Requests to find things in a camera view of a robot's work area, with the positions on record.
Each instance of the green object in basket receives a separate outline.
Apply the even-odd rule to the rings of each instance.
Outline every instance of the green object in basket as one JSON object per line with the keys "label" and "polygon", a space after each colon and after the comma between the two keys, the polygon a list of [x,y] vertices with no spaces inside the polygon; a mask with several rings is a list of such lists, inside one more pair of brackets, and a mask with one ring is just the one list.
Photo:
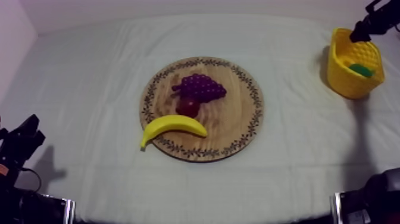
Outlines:
{"label": "green object in basket", "polygon": [[367,78],[371,78],[373,75],[373,72],[371,70],[360,64],[352,64],[351,66],[349,66],[349,69]]}

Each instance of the wooden plate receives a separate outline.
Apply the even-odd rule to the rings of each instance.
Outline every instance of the wooden plate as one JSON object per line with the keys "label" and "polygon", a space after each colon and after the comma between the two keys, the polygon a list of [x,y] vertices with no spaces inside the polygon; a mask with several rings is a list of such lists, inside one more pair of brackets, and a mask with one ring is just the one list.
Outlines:
{"label": "wooden plate", "polygon": [[176,114],[179,97],[171,90],[185,76],[206,74],[227,90],[222,99],[201,104],[196,120],[206,138],[184,132],[166,132],[152,142],[164,153],[185,161],[221,160],[244,149],[263,121],[263,94],[255,80],[239,66],[219,58],[193,57],[168,65],[147,84],[140,101],[140,123]]}

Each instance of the yellow basket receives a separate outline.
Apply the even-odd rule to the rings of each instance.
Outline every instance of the yellow basket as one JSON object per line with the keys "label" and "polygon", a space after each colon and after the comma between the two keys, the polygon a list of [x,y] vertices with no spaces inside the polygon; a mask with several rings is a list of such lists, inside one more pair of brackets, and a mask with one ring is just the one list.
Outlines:
{"label": "yellow basket", "polygon": [[[385,75],[378,47],[372,42],[350,41],[351,30],[337,28],[333,31],[329,50],[328,82],[330,87],[344,97],[358,99],[366,96],[383,83]],[[373,72],[365,77],[349,69],[360,64]]]}

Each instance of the white cloth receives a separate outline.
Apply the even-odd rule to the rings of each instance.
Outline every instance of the white cloth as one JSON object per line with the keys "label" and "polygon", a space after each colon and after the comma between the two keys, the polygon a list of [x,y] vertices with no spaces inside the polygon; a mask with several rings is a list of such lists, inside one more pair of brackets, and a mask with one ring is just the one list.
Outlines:
{"label": "white cloth", "polygon": [[[323,82],[333,28],[266,15],[181,15],[41,36],[0,105],[2,125],[38,115],[47,138],[26,165],[44,179],[42,192],[76,200],[81,217],[232,224],[328,212],[334,192],[400,166],[400,42],[374,38],[386,81],[353,103]],[[259,134],[215,163],[179,161],[152,145],[140,152],[145,85],[193,56],[249,71],[265,101]]]}

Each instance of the cable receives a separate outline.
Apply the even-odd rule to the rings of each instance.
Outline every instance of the cable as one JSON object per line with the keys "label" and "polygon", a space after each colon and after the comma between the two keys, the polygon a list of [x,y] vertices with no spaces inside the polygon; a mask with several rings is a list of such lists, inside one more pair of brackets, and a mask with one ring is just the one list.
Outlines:
{"label": "cable", "polygon": [[22,171],[22,172],[30,171],[30,172],[32,172],[33,174],[35,174],[35,175],[37,176],[37,179],[39,180],[39,186],[38,186],[38,188],[35,190],[35,193],[37,193],[37,192],[41,189],[41,187],[42,187],[42,179],[40,178],[40,176],[38,175],[38,173],[36,173],[34,170],[32,170],[32,169],[30,169],[30,168],[25,168],[25,167],[22,167],[22,168],[21,168],[21,171]]}

